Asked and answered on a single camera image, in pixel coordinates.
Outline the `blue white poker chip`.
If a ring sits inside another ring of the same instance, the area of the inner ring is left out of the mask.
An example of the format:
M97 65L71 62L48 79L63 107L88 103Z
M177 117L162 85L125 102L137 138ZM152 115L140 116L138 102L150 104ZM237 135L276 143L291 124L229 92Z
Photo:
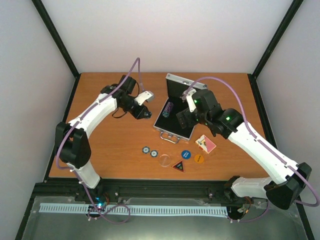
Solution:
M150 152L150 155L151 155L153 158L155 158L155 157L158 156L158 152L157 152L156 150L152 150L152 151Z
M143 152L144 154L147 154L147 153L150 152L150 148L147 147L147 146L145 146L145 147L142 148L142 152Z

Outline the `aluminium poker case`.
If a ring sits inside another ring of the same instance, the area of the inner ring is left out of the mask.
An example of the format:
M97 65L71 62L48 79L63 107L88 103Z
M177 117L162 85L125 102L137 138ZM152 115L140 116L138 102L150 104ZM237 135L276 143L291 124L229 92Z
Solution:
M181 96L193 84L193 80L168 73L166 79L167 98L153 127L160 132L160 138L167 142L177 144L179 140L189 141L194 128L181 128L176 114L187 109L188 103ZM162 116L162 111L168 102L174 107L168 118Z

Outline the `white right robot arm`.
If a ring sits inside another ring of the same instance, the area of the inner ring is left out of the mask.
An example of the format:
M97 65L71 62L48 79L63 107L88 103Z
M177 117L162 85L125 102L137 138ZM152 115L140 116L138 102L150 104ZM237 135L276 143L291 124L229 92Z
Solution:
M230 200L267 199L282 210L289 209L305 188L311 167L305 162L298 164L279 152L237 110L222 109L212 91L190 88L181 98L188 104L176 115L182 128L197 124L206 126L213 136L221 135L240 147L268 174L265 178L234 176L225 184L225 195Z

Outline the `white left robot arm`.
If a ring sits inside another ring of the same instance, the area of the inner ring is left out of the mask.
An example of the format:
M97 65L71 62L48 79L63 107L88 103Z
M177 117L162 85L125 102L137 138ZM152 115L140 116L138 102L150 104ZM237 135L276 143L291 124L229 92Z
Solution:
M79 116L69 122L60 122L55 128L55 161L65 163L66 169L76 174L80 184L87 187L86 195L92 201L103 198L104 188L98 185L101 178L91 163L90 135L109 114L118 109L130 113L137 120L152 116L144 103L151 102L155 96L148 90L133 96L137 84L134 78L123 75L119 83L105 86Z

